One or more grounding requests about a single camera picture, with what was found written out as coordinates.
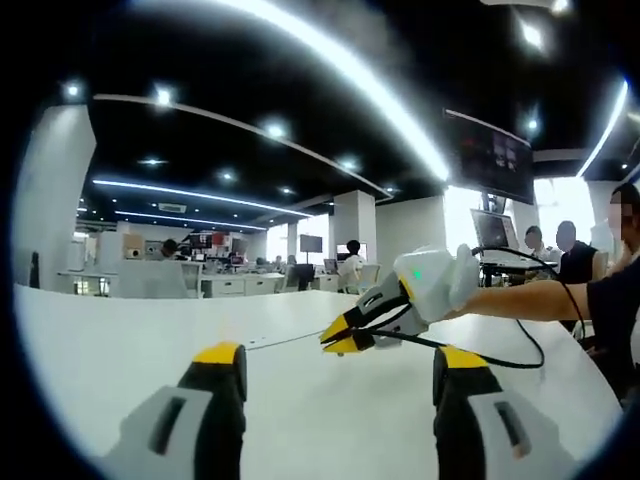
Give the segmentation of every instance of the ceiling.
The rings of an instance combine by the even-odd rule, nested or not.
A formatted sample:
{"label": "ceiling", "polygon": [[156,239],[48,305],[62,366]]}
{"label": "ceiling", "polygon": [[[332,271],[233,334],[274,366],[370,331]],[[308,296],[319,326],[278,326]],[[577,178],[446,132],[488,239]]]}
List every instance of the ceiling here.
{"label": "ceiling", "polygon": [[[618,52],[591,28],[593,13],[580,9],[558,17],[479,0],[429,2],[428,8],[390,0],[273,3],[356,52],[393,90],[445,163],[442,111],[448,108],[513,132],[536,152],[566,150],[536,161],[537,176],[575,175],[600,139],[623,79],[629,80]],[[520,21],[544,32],[543,52],[523,42]],[[82,85],[97,139],[83,192],[86,218],[125,218],[116,210],[164,215],[153,206],[161,202],[185,205],[181,218],[237,224],[235,229],[300,218],[209,198],[95,185],[95,179],[285,209],[306,203],[300,209],[306,215],[330,212],[333,196],[355,189],[384,201],[442,191],[424,156],[363,95],[361,84],[345,80],[307,46],[260,20],[215,0],[143,0],[95,17],[88,30],[90,41],[68,75]],[[640,111],[633,88],[630,81],[623,116],[587,179],[622,180],[640,162],[638,149],[631,155],[640,128],[626,116]],[[158,89],[170,91],[175,104],[199,111],[92,99],[115,94],[153,102]],[[295,145],[209,118],[210,113],[257,128],[281,122],[286,140]],[[533,133],[527,128],[531,118],[539,125]],[[151,158],[166,163],[140,163]],[[332,163],[347,158],[362,178]]]}

